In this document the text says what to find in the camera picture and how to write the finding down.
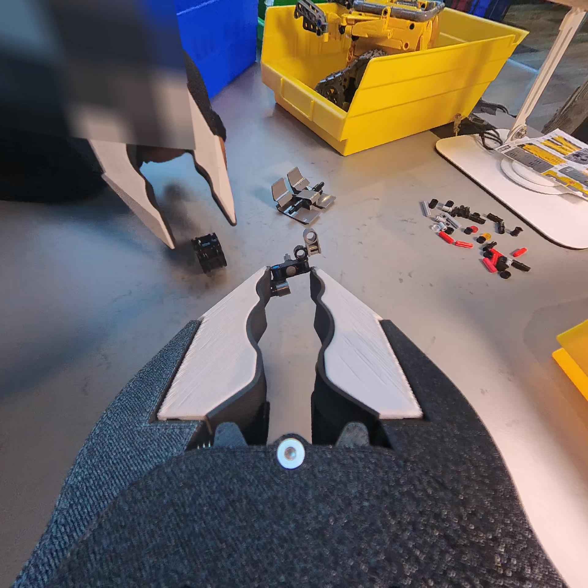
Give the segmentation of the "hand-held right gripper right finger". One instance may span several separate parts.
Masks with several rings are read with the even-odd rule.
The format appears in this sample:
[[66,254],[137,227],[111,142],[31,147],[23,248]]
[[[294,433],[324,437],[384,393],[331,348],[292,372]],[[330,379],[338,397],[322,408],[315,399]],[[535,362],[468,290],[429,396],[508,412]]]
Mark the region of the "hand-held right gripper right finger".
[[311,397],[312,443],[336,443],[359,423],[387,443],[383,424],[422,420],[422,408],[386,334],[383,318],[322,269],[312,269],[320,340]]

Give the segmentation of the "white book stand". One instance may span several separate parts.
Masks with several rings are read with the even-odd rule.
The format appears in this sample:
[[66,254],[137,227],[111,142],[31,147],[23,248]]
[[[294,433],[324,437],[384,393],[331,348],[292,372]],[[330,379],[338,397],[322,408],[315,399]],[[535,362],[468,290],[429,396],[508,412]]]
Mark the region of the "white book stand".
[[[524,137],[533,138],[527,135],[527,118],[587,15],[587,1],[556,1],[556,4],[570,9],[511,129],[498,129],[496,147]],[[496,147],[485,148],[479,135],[457,135],[440,139],[436,144],[442,157],[545,238],[569,249],[587,249],[587,201],[570,194],[540,194],[518,186],[501,170],[502,157],[494,152]]]

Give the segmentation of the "person's left forearm black sleeve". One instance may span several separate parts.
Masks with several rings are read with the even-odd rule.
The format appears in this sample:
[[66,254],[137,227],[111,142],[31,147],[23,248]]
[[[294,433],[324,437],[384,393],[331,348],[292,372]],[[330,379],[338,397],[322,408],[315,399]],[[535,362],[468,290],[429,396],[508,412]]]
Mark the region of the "person's left forearm black sleeve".
[[1,133],[1,200],[80,201],[107,188],[88,140],[6,130]]

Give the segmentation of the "yellow plastic bin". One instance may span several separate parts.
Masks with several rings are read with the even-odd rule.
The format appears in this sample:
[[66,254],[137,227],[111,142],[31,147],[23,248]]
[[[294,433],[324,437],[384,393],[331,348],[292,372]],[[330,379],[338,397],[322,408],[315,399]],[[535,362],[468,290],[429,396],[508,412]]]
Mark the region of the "yellow plastic bin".
[[587,399],[587,320],[556,337],[560,348],[552,357]]
[[314,88],[351,44],[303,29],[293,5],[266,10],[262,82],[276,103],[343,156],[467,117],[528,32],[446,8],[434,48],[375,58],[344,111]]

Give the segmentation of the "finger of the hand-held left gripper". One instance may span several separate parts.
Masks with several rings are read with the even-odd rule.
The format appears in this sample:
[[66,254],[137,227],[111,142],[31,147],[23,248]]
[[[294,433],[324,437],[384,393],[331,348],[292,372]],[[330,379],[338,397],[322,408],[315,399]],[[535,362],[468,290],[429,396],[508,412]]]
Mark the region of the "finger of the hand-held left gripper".
[[208,182],[210,193],[218,208],[231,226],[237,225],[235,203],[229,181],[221,139],[215,135],[189,93],[188,102],[192,120],[197,171]]
[[176,247],[173,233],[159,208],[150,182],[141,172],[138,145],[90,140],[102,168],[102,178],[131,211],[168,248]]

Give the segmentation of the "dark metal rod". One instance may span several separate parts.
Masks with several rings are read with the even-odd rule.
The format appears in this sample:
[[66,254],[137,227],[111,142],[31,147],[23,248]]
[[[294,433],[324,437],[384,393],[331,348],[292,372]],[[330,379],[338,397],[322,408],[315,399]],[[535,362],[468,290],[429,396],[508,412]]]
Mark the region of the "dark metal rod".
[[315,186],[308,188],[304,187],[301,190],[293,189],[295,195],[302,201],[302,205],[305,208],[310,208],[312,206],[325,209],[326,205],[324,204],[324,194],[323,194],[323,187],[324,182],[319,182]]

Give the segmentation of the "grey panel brick assembly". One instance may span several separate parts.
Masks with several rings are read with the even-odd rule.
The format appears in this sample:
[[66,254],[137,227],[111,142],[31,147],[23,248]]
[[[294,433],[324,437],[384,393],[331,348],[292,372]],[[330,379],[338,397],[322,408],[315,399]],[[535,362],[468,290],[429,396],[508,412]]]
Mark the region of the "grey panel brick assembly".
[[290,187],[286,186],[284,178],[280,178],[271,187],[273,200],[276,203],[276,209],[294,219],[301,224],[311,224],[320,214],[328,209],[336,201],[334,195],[327,194],[323,187],[325,209],[319,209],[314,206],[305,208],[302,201],[295,195],[293,189],[301,190],[304,187],[311,188],[310,181],[301,174],[298,167],[291,169],[286,175]]

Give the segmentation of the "black toy wheel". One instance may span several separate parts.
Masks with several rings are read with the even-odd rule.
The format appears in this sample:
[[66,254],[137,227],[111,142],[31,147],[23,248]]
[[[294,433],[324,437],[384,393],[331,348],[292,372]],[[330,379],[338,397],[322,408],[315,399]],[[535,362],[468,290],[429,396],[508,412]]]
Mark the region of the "black toy wheel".
[[215,232],[190,240],[203,273],[209,275],[217,269],[227,267],[226,257]]

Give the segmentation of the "pile of small toy bricks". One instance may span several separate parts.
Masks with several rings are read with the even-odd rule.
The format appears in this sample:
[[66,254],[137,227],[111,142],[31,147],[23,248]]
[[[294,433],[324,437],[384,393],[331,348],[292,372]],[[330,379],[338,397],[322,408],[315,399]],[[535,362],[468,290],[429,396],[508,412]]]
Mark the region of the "pile of small toy bricks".
[[483,215],[469,206],[439,202],[435,198],[420,201],[419,209],[433,233],[452,247],[477,254],[487,273],[509,280],[516,272],[531,272],[531,267],[521,260],[528,251],[526,247],[504,254],[496,240],[500,236],[519,236],[523,231],[521,226],[508,231],[504,219],[493,213]]

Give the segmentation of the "person's left hand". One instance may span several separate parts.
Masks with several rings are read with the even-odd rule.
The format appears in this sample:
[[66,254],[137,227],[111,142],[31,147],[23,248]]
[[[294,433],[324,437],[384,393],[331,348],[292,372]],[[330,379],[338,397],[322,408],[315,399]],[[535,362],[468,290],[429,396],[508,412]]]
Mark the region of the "person's left hand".
[[138,165],[141,167],[147,163],[166,163],[173,159],[179,158],[184,155],[187,151],[184,149],[176,148],[162,148],[158,146],[136,146],[136,155],[138,159]]

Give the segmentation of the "blue plastic bin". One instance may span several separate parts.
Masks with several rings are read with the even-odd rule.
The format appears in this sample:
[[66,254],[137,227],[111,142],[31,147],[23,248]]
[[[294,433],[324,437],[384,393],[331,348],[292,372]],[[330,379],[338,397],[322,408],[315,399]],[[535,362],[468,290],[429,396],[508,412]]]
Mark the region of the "blue plastic bin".
[[257,1],[175,1],[182,46],[215,97],[256,60]]

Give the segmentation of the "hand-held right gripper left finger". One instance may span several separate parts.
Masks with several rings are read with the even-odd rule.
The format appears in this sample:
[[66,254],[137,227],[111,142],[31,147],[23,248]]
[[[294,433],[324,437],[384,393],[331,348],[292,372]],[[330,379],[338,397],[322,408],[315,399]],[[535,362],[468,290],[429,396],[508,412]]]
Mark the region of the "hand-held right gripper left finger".
[[269,402],[259,341],[270,297],[270,270],[260,268],[202,314],[158,421],[200,421],[209,437],[233,422],[248,444],[266,445]]

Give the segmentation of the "yellow toy robot model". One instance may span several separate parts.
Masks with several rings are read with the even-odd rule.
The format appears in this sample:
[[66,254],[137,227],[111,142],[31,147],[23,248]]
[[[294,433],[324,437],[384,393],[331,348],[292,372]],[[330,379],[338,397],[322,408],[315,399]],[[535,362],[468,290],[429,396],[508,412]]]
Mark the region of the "yellow toy robot model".
[[336,1],[342,12],[326,12],[298,1],[293,16],[305,31],[327,42],[348,43],[345,67],[320,80],[315,91],[348,111],[370,61],[433,48],[439,37],[443,1]]

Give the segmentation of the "yellow sticker sheet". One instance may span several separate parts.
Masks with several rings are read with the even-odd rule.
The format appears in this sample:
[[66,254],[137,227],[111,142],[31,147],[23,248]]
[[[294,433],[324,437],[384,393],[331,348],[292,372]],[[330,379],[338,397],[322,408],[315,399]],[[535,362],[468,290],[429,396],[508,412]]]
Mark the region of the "yellow sticker sheet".
[[505,142],[494,152],[502,157],[503,173],[518,186],[587,200],[587,144],[562,130]]

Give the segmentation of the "small black grey brick assembly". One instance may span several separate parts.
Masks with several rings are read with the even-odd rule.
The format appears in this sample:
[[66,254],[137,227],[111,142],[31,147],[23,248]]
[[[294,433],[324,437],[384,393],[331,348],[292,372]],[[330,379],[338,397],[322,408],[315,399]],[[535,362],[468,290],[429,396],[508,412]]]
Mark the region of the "small black grey brick assembly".
[[314,229],[303,232],[304,244],[294,248],[292,256],[285,254],[284,261],[270,267],[270,294],[285,296],[290,294],[288,278],[310,272],[309,258],[321,253],[318,234]]

